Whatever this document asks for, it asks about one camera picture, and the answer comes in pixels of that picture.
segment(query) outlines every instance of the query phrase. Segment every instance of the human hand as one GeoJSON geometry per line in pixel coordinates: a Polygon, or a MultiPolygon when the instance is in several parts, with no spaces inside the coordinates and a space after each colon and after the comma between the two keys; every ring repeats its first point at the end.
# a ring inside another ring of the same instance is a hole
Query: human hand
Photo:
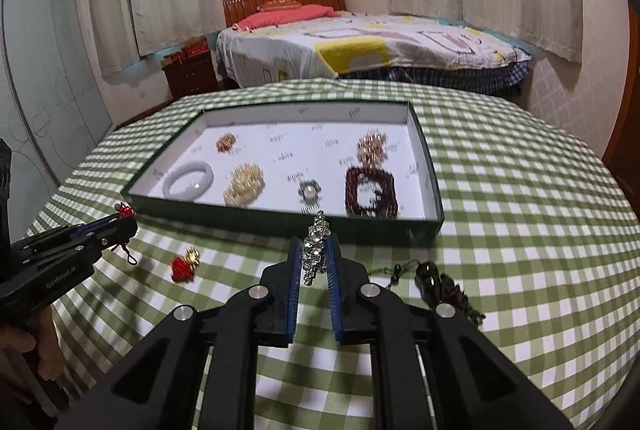
{"type": "Polygon", "coordinates": [[[58,345],[51,307],[43,309],[37,321],[35,336],[13,327],[0,328],[0,349],[11,347],[22,353],[36,349],[40,359],[38,374],[43,380],[54,381],[65,370],[65,358],[58,345]]]}

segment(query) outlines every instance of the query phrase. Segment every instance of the pillow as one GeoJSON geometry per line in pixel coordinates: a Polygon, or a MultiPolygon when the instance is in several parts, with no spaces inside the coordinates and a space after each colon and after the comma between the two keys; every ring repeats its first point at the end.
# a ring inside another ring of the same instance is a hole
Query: pillow
{"type": "Polygon", "coordinates": [[[297,0],[270,0],[258,6],[258,11],[284,11],[286,9],[298,9],[302,7],[297,0]]]}
{"type": "Polygon", "coordinates": [[[263,11],[252,14],[244,20],[233,25],[236,31],[253,31],[261,27],[270,25],[283,25],[303,20],[313,20],[315,18],[340,16],[333,7],[320,6],[319,4],[307,4],[297,9],[286,9],[283,11],[263,11]]]}

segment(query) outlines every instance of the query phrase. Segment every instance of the yellow patch on bedspread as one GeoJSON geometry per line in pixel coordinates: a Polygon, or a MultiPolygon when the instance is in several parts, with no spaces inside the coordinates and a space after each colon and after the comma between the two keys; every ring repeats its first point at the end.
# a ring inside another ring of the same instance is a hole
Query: yellow patch on bedspread
{"type": "Polygon", "coordinates": [[[389,48],[382,38],[359,37],[321,42],[316,44],[315,51],[336,76],[360,68],[391,65],[389,48]]]}

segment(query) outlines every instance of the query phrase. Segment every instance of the wooden nightstand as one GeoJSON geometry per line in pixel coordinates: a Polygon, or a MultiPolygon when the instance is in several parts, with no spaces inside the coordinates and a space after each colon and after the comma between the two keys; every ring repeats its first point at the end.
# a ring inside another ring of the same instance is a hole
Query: wooden nightstand
{"type": "Polygon", "coordinates": [[[192,94],[221,90],[209,50],[192,58],[168,64],[162,70],[174,100],[192,94]]]}

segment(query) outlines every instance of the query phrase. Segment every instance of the green and white checkered tablecloth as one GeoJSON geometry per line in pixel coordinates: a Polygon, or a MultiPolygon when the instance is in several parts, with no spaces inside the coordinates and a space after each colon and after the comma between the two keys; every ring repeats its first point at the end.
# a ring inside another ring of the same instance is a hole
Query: green and white checkered tablecloth
{"type": "MultiPolygon", "coordinates": [[[[134,173],[203,108],[325,98],[411,100],[446,216],[430,250],[347,246],[344,255],[368,269],[436,261],[487,314],[484,334],[574,426],[592,424],[640,349],[640,224],[583,142],[509,102],[332,80],[190,96],[100,143],[31,231],[112,213],[134,173]]],[[[217,306],[286,258],[286,240],[147,217],[139,224],[130,243],[139,266],[130,267],[119,250],[105,251],[95,274],[54,305],[69,361],[66,379],[79,392],[176,305],[217,306]],[[170,261],[192,245],[201,252],[197,278],[174,284],[170,261]]],[[[411,276],[395,291],[421,304],[411,276]]],[[[337,348],[320,277],[301,289],[295,343],[260,349],[256,428],[369,429],[371,392],[368,348],[337,348]]]]}

